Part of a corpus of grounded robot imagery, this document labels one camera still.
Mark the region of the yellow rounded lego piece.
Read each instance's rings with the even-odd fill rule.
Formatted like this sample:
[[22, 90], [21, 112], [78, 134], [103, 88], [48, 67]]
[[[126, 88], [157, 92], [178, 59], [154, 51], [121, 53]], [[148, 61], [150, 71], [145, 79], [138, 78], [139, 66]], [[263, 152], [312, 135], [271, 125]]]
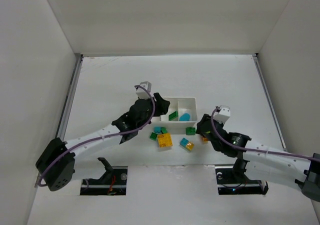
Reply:
[[207, 144], [209, 142], [209, 140], [206, 137], [201, 137], [202, 143], [203, 144]]

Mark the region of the blue rounded lego piece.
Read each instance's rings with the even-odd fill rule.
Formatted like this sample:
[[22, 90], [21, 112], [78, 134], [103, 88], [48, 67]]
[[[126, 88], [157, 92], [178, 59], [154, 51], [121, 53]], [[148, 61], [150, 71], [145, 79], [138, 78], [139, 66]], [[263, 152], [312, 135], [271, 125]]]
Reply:
[[189, 122], [191, 121], [191, 115], [189, 113], [184, 113], [179, 118], [180, 122]]

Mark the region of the blue lego brick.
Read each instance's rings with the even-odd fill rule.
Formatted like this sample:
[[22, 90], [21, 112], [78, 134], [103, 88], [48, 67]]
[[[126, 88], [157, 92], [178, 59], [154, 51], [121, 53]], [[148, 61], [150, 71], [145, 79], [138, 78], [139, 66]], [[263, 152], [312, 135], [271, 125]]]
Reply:
[[160, 126], [155, 126], [153, 130], [154, 130], [154, 133], [156, 133], [156, 134], [162, 133], [162, 128]]

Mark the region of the green long lego brick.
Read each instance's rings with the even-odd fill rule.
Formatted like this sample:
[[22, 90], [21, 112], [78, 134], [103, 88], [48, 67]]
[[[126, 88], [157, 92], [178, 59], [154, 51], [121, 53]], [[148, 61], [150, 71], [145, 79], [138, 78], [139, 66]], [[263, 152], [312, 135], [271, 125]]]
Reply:
[[172, 112], [171, 114], [169, 114], [168, 120], [173, 121], [173, 120], [177, 119], [178, 117], [179, 117], [179, 113], [176, 110], [176, 111]]

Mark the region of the large yellow lego brick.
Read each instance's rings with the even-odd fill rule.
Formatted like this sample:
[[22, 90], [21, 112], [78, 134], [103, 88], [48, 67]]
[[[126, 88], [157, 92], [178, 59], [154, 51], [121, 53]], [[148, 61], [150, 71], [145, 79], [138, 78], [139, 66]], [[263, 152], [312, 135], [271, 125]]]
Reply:
[[170, 133], [158, 134], [157, 142], [160, 148], [168, 148], [173, 146], [172, 137]]

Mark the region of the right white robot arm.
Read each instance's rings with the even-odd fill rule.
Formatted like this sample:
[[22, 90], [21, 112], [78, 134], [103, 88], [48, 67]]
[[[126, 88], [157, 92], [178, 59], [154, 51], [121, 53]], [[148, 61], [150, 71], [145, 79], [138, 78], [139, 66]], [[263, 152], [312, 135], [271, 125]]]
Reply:
[[209, 114], [197, 123], [196, 133], [208, 139], [216, 152], [236, 159], [236, 175], [287, 186], [313, 201], [320, 200], [319, 153], [306, 156], [263, 145], [248, 135], [225, 131], [224, 123]]

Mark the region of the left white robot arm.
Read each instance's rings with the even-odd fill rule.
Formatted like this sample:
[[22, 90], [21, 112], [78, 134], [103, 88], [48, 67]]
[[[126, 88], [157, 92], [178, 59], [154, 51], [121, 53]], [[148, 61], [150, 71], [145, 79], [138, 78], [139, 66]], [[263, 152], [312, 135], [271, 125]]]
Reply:
[[153, 117], [166, 115], [169, 106], [168, 100], [154, 93], [151, 98], [136, 100], [128, 112], [98, 131], [68, 141], [54, 138], [35, 164], [38, 186], [54, 192], [72, 180], [106, 181], [112, 167], [100, 152], [136, 137]]

